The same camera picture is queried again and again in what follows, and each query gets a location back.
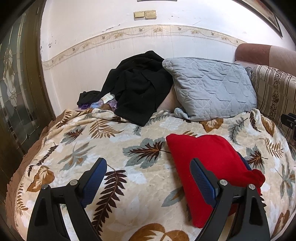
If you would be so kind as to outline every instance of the black clothing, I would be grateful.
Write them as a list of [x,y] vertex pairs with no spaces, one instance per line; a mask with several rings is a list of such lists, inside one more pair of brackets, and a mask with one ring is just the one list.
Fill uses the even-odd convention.
[[100,91],[83,91],[83,93],[79,94],[79,99],[77,102],[77,105],[79,107],[83,106],[83,105],[91,105],[94,102],[99,101],[100,99],[93,101],[94,99],[96,99],[98,97],[98,95],[100,94]]
[[115,95],[115,114],[144,126],[166,98],[173,84],[172,76],[163,68],[163,58],[153,51],[129,57],[110,70],[99,101],[107,93]]

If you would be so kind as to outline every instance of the red cloth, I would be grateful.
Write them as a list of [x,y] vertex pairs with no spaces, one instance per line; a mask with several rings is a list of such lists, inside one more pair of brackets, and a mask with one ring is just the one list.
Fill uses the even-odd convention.
[[260,187],[265,182],[264,175],[259,170],[247,170],[235,149],[223,137],[203,135],[196,138],[170,134],[166,140],[183,184],[194,226],[203,228],[213,209],[205,203],[191,176],[189,164],[193,158],[197,157],[218,179],[225,179],[231,185],[239,187],[252,183],[258,193],[261,193]]

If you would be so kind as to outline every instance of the striped cushion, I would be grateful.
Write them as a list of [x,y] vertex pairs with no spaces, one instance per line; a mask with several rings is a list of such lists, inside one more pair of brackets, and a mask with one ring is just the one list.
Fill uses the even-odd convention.
[[281,115],[296,112],[296,77],[276,68],[257,65],[253,68],[251,81],[257,93],[257,108],[283,130],[287,141],[295,147],[293,131],[281,123]]

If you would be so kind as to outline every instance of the gray quilted pillow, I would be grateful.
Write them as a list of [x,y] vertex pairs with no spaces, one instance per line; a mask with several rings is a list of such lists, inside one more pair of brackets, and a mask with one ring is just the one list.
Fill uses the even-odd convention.
[[163,67],[173,76],[182,109],[176,117],[191,121],[228,118],[257,107],[255,90],[245,67],[201,59],[168,58]]

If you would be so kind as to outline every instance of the light switch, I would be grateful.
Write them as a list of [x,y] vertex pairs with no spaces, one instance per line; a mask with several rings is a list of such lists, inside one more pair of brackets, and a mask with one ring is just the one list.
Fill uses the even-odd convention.
[[144,11],[134,12],[133,16],[134,16],[134,18],[144,18],[145,12]]
[[145,11],[145,19],[156,19],[156,11]]

